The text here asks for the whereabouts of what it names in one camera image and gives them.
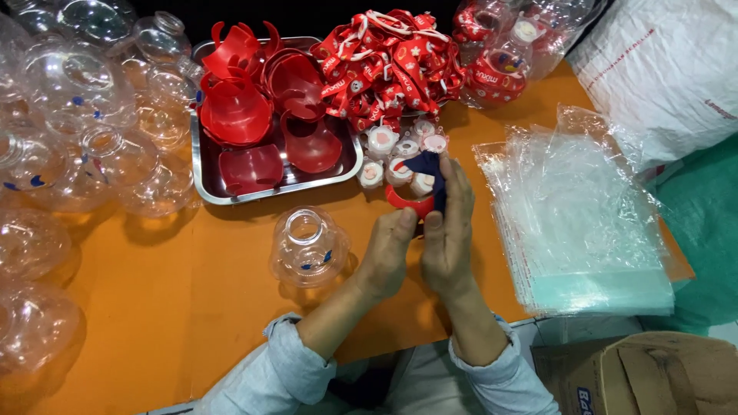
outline stainless steel tray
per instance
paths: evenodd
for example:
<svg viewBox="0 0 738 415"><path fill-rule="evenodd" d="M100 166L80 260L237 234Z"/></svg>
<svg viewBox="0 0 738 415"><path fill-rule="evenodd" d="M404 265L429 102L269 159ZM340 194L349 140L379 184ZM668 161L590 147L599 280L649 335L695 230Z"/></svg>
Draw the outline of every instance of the stainless steel tray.
<svg viewBox="0 0 738 415"><path fill-rule="evenodd" d="M310 46L320 41L312 37L282 38L285 47L307 50ZM202 65L202 58L208 56L215 50L212 41L203 42L193 48L193 61ZM326 124L336 137L341 140L343 150L338 163L328 171L319 174L309 174L297 170L287 162L284 151L284 137L279 128L279 118L273 117L275 127L272 133L265 137L264 143L274 143L282 153L284 163L284 176L279 186L256 193L247 193L233 196L226 191L226 185L218 168L218 156L223 151L221 146L215 144L202 131L202 126L194 111L190 111L190 130L192 131L192 169L195 179L195 188L202 199L214 205L236 205L238 203L251 202L265 197L275 196L283 193L303 191L305 189L317 188L319 186L331 185L345 182L355 177L362 167L364 152L359 143L358 134L352 134L346 123L338 121L333 117L326 118Z"/></svg>

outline table surface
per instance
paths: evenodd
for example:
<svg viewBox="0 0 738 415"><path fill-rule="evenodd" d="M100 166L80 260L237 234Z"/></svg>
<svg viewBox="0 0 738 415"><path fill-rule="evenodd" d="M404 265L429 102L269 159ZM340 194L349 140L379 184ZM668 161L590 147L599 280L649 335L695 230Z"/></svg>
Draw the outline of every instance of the table surface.
<svg viewBox="0 0 738 415"><path fill-rule="evenodd" d="M474 272L489 307L508 321L529 316L515 300L489 210L492 195L471 146L504 140L505 125L553 128L559 102L592 108L566 63L501 109L451 102L441 115L450 153L477 194ZM295 289L269 273L276 219L298 205L326 209L348 231L353 264L374 219L393 210L381 191L366 196L350 180L244 205L192 206L163 221L113 204L62 216L75 248L43 280L65 287L84 317L72 346L37 374L0 379L0 413L132 415L201 397L263 342L271 319L305 314L335 288ZM420 279L422 247L411 244L400 293L359 323L337 352L339 361L447 337L449 321Z"/></svg>

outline person's left hand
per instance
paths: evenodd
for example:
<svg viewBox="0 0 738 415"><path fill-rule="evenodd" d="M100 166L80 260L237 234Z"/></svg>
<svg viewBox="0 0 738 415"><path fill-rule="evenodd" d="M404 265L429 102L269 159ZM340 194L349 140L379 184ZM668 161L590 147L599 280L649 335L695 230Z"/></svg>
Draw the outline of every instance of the person's left hand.
<svg viewBox="0 0 738 415"><path fill-rule="evenodd" d="M352 277L366 295L381 301L400 290L407 272L407 248L417 225L418 214L409 207L374 222L364 260Z"/></svg>

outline person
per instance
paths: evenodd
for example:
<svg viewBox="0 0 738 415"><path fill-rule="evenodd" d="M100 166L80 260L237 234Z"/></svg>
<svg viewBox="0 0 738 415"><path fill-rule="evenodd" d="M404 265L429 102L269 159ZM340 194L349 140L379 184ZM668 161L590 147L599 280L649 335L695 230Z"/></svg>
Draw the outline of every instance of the person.
<svg viewBox="0 0 738 415"><path fill-rule="evenodd" d="M305 318L284 315L264 330L267 343L249 354L198 402L202 415L560 414L554 397L520 355L510 326L490 312L472 275L475 196L463 169L441 158L446 215L424 220L421 271L448 310L450 340L399 352L379 407L352 408L327 392L332 379L361 379L369 363L337 366L332 358L359 320L395 295L418 226L412 209L380 216L362 263Z"/></svg>

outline green fabric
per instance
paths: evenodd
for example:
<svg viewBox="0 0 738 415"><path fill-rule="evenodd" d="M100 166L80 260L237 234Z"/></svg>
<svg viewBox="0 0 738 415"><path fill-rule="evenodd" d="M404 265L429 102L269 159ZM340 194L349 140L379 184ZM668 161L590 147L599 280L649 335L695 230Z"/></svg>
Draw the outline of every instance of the green fabric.
<svg viewBox="0 0 738 415"><path fill-rule="evenodd" d="M655 195L697 280L676 292L672 317L641 322L707 335L710 326L738 320L738 134L683 161Z"/></svg>

